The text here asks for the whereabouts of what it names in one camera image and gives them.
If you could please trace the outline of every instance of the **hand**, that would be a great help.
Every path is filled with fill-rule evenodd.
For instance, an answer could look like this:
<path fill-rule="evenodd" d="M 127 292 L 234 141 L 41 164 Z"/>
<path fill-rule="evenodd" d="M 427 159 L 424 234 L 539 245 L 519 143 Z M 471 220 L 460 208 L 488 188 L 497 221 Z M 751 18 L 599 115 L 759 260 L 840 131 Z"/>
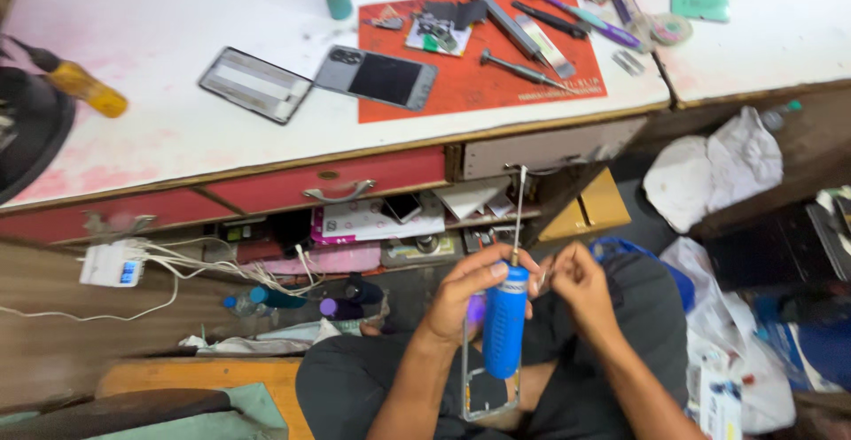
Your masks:
<path fill-rule="evenodd" d="M 498 261 L 507 261 L 510 258 L 511 246 L 495 244 L 459 261 L 452 272 L 441 281 L 434 302 L 418 330 L 423 329 L 441 342 L 460 346 L 463 341 L 461 334 L 464 329 L 464 315 L 467 313 L 470 297 L 480 290 L 502 282 L 508 275 L 508 266 Z M 522 249 L 519 262 L 529 271 L 530 277 L 540 272 L 532 257 Z M 531 316 L 532 305 L 527 301 L 526 317 Z"/>
<path fill-rule="evenodd" d="M 573 242 L 556 256 L 552 264 L 552 289 L 569 305 L 580 333 L 594 347 L 622 336 L 614 316 L 609 285 L 602 267 L 588 248 Z"/>

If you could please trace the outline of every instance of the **white drawer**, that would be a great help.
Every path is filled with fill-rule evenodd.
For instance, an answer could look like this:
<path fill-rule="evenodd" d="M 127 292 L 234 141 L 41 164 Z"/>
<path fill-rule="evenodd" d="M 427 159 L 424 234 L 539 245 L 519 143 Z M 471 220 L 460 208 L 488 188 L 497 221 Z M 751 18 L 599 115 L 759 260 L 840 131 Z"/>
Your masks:
<path fill-rule="evenodd" d="M 515 172 L 511 166 L 542 170 L 605 161 L 617 156 L 645 122 L 645 117 L 639 117 L 469 143 L 464 149 L 464 179 Z"/>

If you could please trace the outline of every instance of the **solder wire spool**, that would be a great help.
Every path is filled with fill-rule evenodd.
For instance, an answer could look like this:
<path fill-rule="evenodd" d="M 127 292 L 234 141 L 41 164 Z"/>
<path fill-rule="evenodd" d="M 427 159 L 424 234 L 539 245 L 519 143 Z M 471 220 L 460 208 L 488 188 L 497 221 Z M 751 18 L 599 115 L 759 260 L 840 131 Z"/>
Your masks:
<path fill-rule="evenodd" d="M 694 33 L 691 23 L 677 14 L 657 14 L 653 15 L 651 19 L 653 23 L 651 24 L 650 35 L 661 45 L 674 46 L 686 41 Z"/>

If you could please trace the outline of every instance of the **black pants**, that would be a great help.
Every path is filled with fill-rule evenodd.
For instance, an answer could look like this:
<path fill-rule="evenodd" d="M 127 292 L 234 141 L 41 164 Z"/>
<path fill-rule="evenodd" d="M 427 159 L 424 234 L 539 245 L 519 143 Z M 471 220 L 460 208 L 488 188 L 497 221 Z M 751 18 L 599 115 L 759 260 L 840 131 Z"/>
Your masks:
<path fill-rule="evenodd" d="M 603 265 L 618 324 L 633 349 L 677 402 L 685 405 L 686 322 L 676 285 L 665 267 L 638 253 Z M 590 347 L 579 339 L 564 301 L 547 293 L 533 302 L 534 318 L 523 333 L 523 364 L 558 359 L 535 412 L 517 438 L 622 439 L 632 431 Z M 307 351 L 295 380 L 304 417 L 316 440 L 366 437 L 384 402 L 410 335 L 339 336 Z M 483 365 L 471 349 L 469 369 Z M 505 403 L 505 382 L 474 378 L 472 409 Z M 461 355 L 455 356 L 443 392 L 435 438 L 507 439 L 502 432 L 464 422 Z"/>

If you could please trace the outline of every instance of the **toothbrush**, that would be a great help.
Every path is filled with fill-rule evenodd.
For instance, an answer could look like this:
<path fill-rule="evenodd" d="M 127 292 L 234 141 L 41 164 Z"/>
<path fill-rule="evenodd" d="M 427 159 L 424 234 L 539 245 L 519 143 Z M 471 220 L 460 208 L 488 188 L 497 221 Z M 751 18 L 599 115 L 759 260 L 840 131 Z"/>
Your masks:
<path fill-rule="evenodd" d="M 589 22 L 591 26 L 593 26 L 597 31 L 602 33 L 602 35 L 606 36 L 608 39 L 616 43 L 620 43 L 625 47 L 641 51 L 641 41 L 638 40 L 638 38 L 635 38 L 626 30 L 622 30 L 617 26 L 613 26 L 609 23 L 606 23 L 594 13 L 587 10 L 583 10 L 582 8 L 571 7 L 569 4 L 562 3 L 559 0 L 546 1 L 548 1 L 553 6 L 561 8 L 562 10 L 574 15 L 578 19 Z"/>

